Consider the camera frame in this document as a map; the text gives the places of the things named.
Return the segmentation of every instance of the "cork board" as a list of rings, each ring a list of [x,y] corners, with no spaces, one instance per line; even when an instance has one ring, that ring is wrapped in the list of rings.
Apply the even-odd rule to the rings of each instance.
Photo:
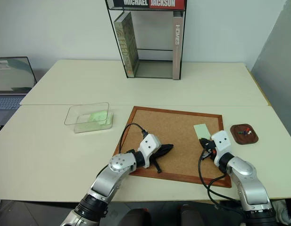
[[[221,115],[134,106],[127,124],[132,122],[155,134],[162,144],[173,144],[174,147],[168,154],[157,159],[161,173],[157,173],[151,165],[147,169],[138,168],[131,175],[201,184],[198,160],[203,148],[193,126],[206,124],[210,134],[214,134],[224,129]],[[140,129],[130,126],[124,134],[122,152],[131,149],[137,151],[141,141]],[[202,161],[201,172],[206,184],[222,175],[210,158]],[[231,187],[229,176],[216,181],[214,185]]]

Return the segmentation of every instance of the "wooden frame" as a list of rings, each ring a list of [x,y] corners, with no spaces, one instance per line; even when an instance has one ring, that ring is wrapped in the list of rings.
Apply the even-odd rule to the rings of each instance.
[[[174,110],[157,109],[157,108],[149,108],[149,107],[139,107],[139,106],[134,106],[133,107],[133,110],[132,110],[131,115],[130,115],[128,121],[127,121],[127,124],[133,122],[134,117],[135,117],[135,115],[136,115],[138,110],[217,118],[218,127],[219,127],[218,129],[219,130],[224,130],[222,116],[218,115],[218,114],[174,111]],[[125,139],[126,139],[127,134],[128,134],[129,131],[130,131],[130,128],[128,128],[124,133],[123,144],[125,143]],[[118,153],[118,149],[119,149],[119,143],[118,143],[118,145],[116,147],[116,150],[115,150],[113,155]],[[194,170],[195,170],[195,174],[197,174],[198,173],[197,165],[194,166]],[[198,176],[190,176],[190,175],[184,175],[184,174],[175,174],[175,173],[163,172],[163,169],[162,169],[162,172],[158,174],[157,171],[147,170],[147,169],[144,169],[144,168],[138,168],[135,172],[131,173],[131,175],[201,184],[201,180],[200,180],[200,178]],[[204,181],[205,181],[206,184],[209,184],[209,182],[212,179],[213,178],[204,178]],[[218,180],[213,185],[214,186],[222,186],[222,187],[231,187],[230,177],[228,175],[226,175],[226,177],[223,180]]]

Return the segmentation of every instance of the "green sticky note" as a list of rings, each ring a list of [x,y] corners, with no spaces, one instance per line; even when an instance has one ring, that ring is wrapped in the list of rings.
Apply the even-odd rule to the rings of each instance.
[[[207,140],[210,140],[210,133],[207,129],[206,124],[194,125],[193,127],[194,130],[196,131],[198,139],[206,138]]]
[[[88,122],[90,121],[96,121],[99,125],[103,125],[107,123],[107,111],[100,111],[100,112],[94,112],[90,114],[90,117],[88,119]]]

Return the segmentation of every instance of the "laptop keyboard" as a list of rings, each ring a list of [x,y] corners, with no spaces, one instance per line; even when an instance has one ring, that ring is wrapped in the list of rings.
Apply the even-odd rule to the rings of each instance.
[[[24,97],[0,97],[0,110],[11,110],[18,109],[20,107],[19,103]]]

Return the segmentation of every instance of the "laptop screen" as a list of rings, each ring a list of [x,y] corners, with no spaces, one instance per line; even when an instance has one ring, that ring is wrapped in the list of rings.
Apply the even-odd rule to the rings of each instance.
[[[35,84],[27,57],[0,57],[0,93],[28,93]]]

